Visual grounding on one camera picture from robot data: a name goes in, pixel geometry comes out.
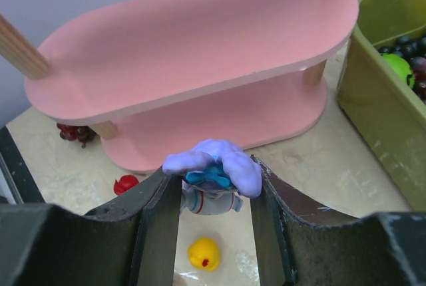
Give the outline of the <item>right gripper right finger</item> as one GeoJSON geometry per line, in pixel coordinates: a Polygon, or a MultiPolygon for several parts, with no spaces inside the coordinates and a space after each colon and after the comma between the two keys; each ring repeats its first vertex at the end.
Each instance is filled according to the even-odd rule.
{"type": "Polygon", "coordinates": [[[250,202],[262,285],[424,285],[425,214],[329,208],[262,165],[250,202]]]}

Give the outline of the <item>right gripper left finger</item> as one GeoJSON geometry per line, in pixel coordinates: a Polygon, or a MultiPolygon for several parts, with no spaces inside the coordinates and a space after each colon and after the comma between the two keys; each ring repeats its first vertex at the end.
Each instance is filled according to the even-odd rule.
{"type": "Polygon", "coordinates": [[[161,170],[77,215],[1,206],[2,285],[171,285],[182,181],[161,170]]]}

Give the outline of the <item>purple bunny toy blue bow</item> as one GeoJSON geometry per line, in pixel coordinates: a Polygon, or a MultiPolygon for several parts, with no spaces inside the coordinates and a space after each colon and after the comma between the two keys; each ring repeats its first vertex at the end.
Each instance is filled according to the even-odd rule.
{"type": "Polygon", "coordinates": [[[242,197],[262,192],[262,170],[243,149],[228,140],[204,140],[166,157],[162,171],[182,178],[181,210],[196,215],[239,212],[242,197]]]}

